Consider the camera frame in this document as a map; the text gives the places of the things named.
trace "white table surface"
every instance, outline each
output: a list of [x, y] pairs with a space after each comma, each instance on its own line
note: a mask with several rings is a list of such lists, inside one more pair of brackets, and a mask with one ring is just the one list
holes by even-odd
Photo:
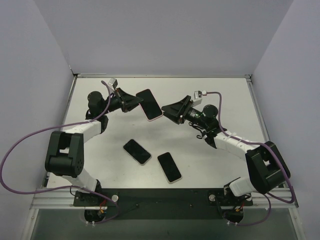
[[[101, 84], [109, 78], [78, 78], [71, 98], [65, 123], [85, 119], [87, 96], [99, 91], [103, 97], [108, 91]], [[224, 128], [251, 141], [263, 142], [263, 134], [244, 78], [118, 78], [118, 87], [126, 93], [150, 89], [160, 107], [180, 101], [196, 90], [218, 91], [222, 94], [221, 121]], [[217, 95], [208, 95], [198, 110], [207, 104], [218, 107]], [[199, 132], [188, 125], [177, 125], [162, 116], [147, 121], [138, 106], [131, 112], [120, 109], [109, 113], [104, 133], [84, 145], [84, 167], [103, 188], [221, 188], [238, 177], [247, 177], [244, 160], [196, 138]], [[152, 155], [143, 166], [123, 149], [130, 139], [136, 140]], [[158, 163], [157, 156], [170, 152], [182, 179], [169, 184]], [[54, 188], [70, 183], [51, 174], [47, 184]]]

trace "phone screen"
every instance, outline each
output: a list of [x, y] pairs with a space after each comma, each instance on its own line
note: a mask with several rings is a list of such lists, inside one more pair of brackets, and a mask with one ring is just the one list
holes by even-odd
[[169, 152], [158, 156], [158, 161], [169, 183], [173, 183], [174, 181], [181, 179], [181, 173]]
[[136, 96], [143, 99], [143, 102], [141, 102], [140, 105], [149, 121], [157, 119], [163, 115], [163, 112], [150, 89], [138, 92]]
[[130, 154], [139, 164], [143, 165], [151, 158], [151, 154], [140, 146], [135, 140], [131, 139], [123, 149]]

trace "wall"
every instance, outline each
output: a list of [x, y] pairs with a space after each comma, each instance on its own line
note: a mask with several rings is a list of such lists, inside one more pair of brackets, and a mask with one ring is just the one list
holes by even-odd
[[293, 0], [35, 0], [74, 73], [252, 74]]
[[319, 239], [320, 1], [295, 0], [253, 74], [270, 138], [292, 173], [307, 238]]
[[[62, 122], [72, 73], [32, 0], [0, 4], [0, 156], [22, 136]], [[50, 133], [22, 142], [4, 165], [12, 188], [32, 191], [44, 177]], [[0, 187], [0, 239], [20, 239], [32, 195]]]

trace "metal frame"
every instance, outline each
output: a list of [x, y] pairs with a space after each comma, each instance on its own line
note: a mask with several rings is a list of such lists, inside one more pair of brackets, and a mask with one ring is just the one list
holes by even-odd
[[[63, 117], [63, 122], [65, 122], [66, 120], [66, 116], [69, 110], [69, 105], [70, 105], [70, 101], [74, 92], [74, 88], [77, 82], [77, 77], [78, 78], [108, 78], [108, 77], [114, 77], [114, 76], [110, 76], [107, 74], [78, 74], [74, 76], [73, 79], [73, 83], [69, 92], [69, 97], [68, 97], [68, 101], [66, 104], [66, 110], [64, 113], [64, 117]], [[117, 76], [118, 78], [197, 78], [197, 76], [171, 76], [171, 75], [136, 75], [136, 76], [129, 76], [129, 75], [121, 75], [121, 76]], [[257, 103], [257, 98], [255, 96], [255, 92], [253, 89], [253, 85], [252, 85], [252, 81], [251, 81], [251, 75], [245, 75], [245, 76], [224, 76], [224, 75], [220, 75], [220, 76], [212, 76], [211, 78], [246, 78], [247, 81], [247, 85], [248, 85], [248, 89], [249, 92], [251, 94], [251, 98], [252, 98], [252, 102], [259, 120], [259, 124], [260, 127], [262, 129], [262, 134], [263, 137], [265, 139], [265, 141], [269, 140], [269, 136], [268, 136], [268, 132], [267, 132], [267, 128], [266, 125], [264, 123], [263, 120], [263, 116], [261, 114], [259, 105]], [[284, 198], [284, 199], [289, 199], [291, 197], [291, 193], [289, 191], [289, 189], [287, 187], [285, 188], [276, 188], [274, 190], [271, 191], [271, 193], [273, 193], [274, 195]], [[252, 200], [253, 200], [253, 206], [246, 206], [245, 208], [250, 208], [250, 209], [264, 209], [264, 208], [268, 208], [269, 204], [268, 201], [266, 200], [266, 198], [259, 194], [259, 193], [252, 193]], [[287, 204], [287, 203], [283, 203], [280, 202], [272, 197], [270, 197], [270, 201], [272, 204], [272, 208], [283, 208], [283, 209], [288, 209], [291, 219], [292, 219], [292, 223], [297, 235], [297, 238], [299, 240], [305, 240], [305, 234], [302, 228], [302, 223], [300, 220], [300, 216], [299, 216], [299, 212], [298, 209], [296, 207], [296, 205], [293, 204]], [[29, 212], [29, 216], [26, 222], [26, 225], [24, 227], [23, 230], [23, 234], [22, 234], [22, 239], [30, 239], [31, 234], [33, 232], [33, 228], [35, 226], [35, 221], [37, 218], [37, 214], [39, 209], [68, 209], [68, 210], [79, 210], [79, 209], [84, 209], [84, 210], [97, 210], [99, 209], [99, 207], [97, 206], [89, 206], [89, 207], [75, 207], [73, 205], [74, 203], [74, 196], [72, 196], [69, 192], [69, 189], [60, 189], [60, 190], [56, 190], [56, 191], [52, 191], [52, 192], [45, 192], [45, 193], [41, 193], [41, 194], [35, 194], [34, 198], [32, 200], [32, 204], [30, 207], [30, 212]]]

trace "purple cable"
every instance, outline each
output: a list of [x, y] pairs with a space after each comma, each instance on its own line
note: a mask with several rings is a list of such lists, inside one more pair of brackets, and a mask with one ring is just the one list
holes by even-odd
[[218, 122], [219, 122], [220, 130], [223, 132], [224, 135], [226, 135], [227, 137], [230, 137], [230, 138], [232, 138], [232, 139], [235, 139], [235, 140], [237, 140], [237, 141], [241, 141], [242, 143], [247, 144], [247, 145], [260, 145], [260, 146], [263, 146], [264, 148], [266, 148], [266, 149], [269, 151], [269, 153], [270, 153], [270, 154], [272, 155], [272, 157], [274, 158], [276, 164], [277, 164], [278, 167], [280, 168], [280, 170], [281, 170], [281, 172], [282, 172], [282, 174], [283, 174], [283, 177], [284, 177], [286, 183], [288, 184], [288, 187], [289, 187], [290, 192], [291, 192], [291, 200], [285, 200], [285, 199], [280, 198], [280, 197], [278, 197], [278, 196], [275, 196], [275, 195], [273, 195], [273, 194], [271, 194], [271, 193], [267, 193], [267, 194], [270, 195], [271, 197], [279, 200], [279, 201], [284, 202], [284, 203], [287, 203], [287, 204], [292, 204], [292, 203], [294, 203], [294, 202], [296, 201], [295, 190], [294, 190], [293, 186], [291, 185], [291, 182], [290, 182], [290, 180], [289, 180], [289, 178], [288, 178], [288, 175], [287, 175], [284, 167], [282, 166], [281, 162], [279, 161], [279, 158], [276, 156], [276, 154], [274, 153], [274, 151], [272, 151], [272, 149], [271, 149], [268, 145], [266, 145], [265, 143], [245, 141], [245, 140], [242, 140], [242, 139], [237, 138], [237, 137], [235, 137], [235, 136], [230, 136], [228, 133], [226, 133], [226, 132], [224, 131], [224, 128], [222, 127], [222, 124], [221, 124], [222, 95], [221, 95], [221, 93], [218, 92], [218, 91], [209, 91], [209, 92], [207, 92], [207, 94], [218, 94], [218, 95], [219, 95], [219, 98], [220, 98], [220, 99], [219, 99], [219, 109], [218, 109]]
[[109, 94], [109, 97], [108, 97], [108, 103], [104, 109], [104, 111], [97, 117], [95, 117], [94, 119], [90, 120], [90, 121], [81, 121], [81, 122], [75, 122], [75, 123], [69, 123], [69, 124], [65, 124], [65, 125], [60, 125], [60, 126], [52, 126], [52, 127], [48, 127], [48, 128], [45, 128], [45, 129], [42, 129], [42, 130], [38, 130], [38, 131], [35, 131], [35, 132], [32, 132], [32, 133], [29, 133], [28, 135], [22, 137], [21, 139], [19, 139], [15, 144], [13, 144], [10, 149], [6, 152], [6, 154], [4, 155], [2, 161], [1, 161], [1, 164], [0, 164], [0, 184], [6, 189], [8, 190], [9, 192], [11, 193], [14, 193], [14, 194], [21, 194], [21, 195], [29, 195], [29, 194], [41, 194], [41, 193], [46, 193], [46, 192], [51, 192], [51, 191], [54, 191], [54, 190], [58, 190], [58, 189], [67, 189], [67, 188], [75, 188], [75, 189], [83, 189], [84, 191], [86, 192], [89, 192], [91, 194], [94, 194], [94, 195], [97, 195], [99, 197], [102, 197], [106, 200], [108, 200], [109, 202], [112, 202], [116, 208], [117, 208], [117, 214], [110, 217], [110, 218], [107, 218], [107, 219], [104, 219], [100, 222], [97, 222], [97, 224], [102, 224], [102, 223], [105, 223], [111, 219], [114, 219], [115, 217], [118, 216], [119, 214], [119, 206], [114, 202], [112, 201], [109, 197], [107, 196], [104, 196], [100, 193], [97, 193], [97, 192], [94, 192], [94, 191], [91, 191], [89, 189], [86, 189], [86, 188], [82, 188], [80, 186], [74, 186], [74, 185], [70, 185], [70, 186], [59, 186], [59, 187], [55, 187], [55, 188], [47, 188], [47, 189], [44, 189], [44, 190], [37, 190], [37, 191], [17, 191], [17, 190], [14, 190], [12, 188], [10, 188], [9, 186], [7, 186], [4, 182], [4, 179], [3, 179], [3, 169], [4, 169], [4, 164], [9, 156], [9, 154], [13, 151], [13, 149], [15, 149], [15, 147], [21, 143], [23, 140], [33, 136], [33, 135], [36, 135], [36, 134], [39, 134], [39, 133], [43, 133], [45, 131], [49, 131], [49, 130], [52, 130], [52, 129], [60, 129], [60, 128], [64, 128], [64, 127], [69, 127], [69, 126], [75, 126], [75, 125], [81, 125], [81, 124], [87, 124], [88, 122], [91, 123], [91, 122], [94, 122], [95, 120], [99, 119], [101, 116], [103, 116], [106, 111], [108, 110], [109, 106], [110, 106], [110, 101], [111, 101], [111, 91], [110, 91], [110, 88], [109, 86], [106, 84], [105, 81], [101, 81], [101, 83], [103, 85], [106, 86], [107, 90], [108, 90], [108, 94]]
[[229, 222], [234, 224], [234, 225], [237, 225], [239, 227], [249, 227], [249, 226], [254, 226], [254, 225], [257, 225], [257, 224], [261, 224], [264, 221], [266, 221], [270, 217], [270, 214], [271, 214], [271, 202], [270, 202], [270, 199], [266, 195], [264, 195], [264, 194], [262, 194], [262, 195], [265, 196], [265, 198], [268, 200], [268, 203], [269, 203], [268, 212], [267, 212], [266, 216], [263, 219], [261, 219], [259, 221], [252, 222], [252, 223], [237, 223], [236, 224], [235, 222], [232, 222], [232, 221], [229, 221]]

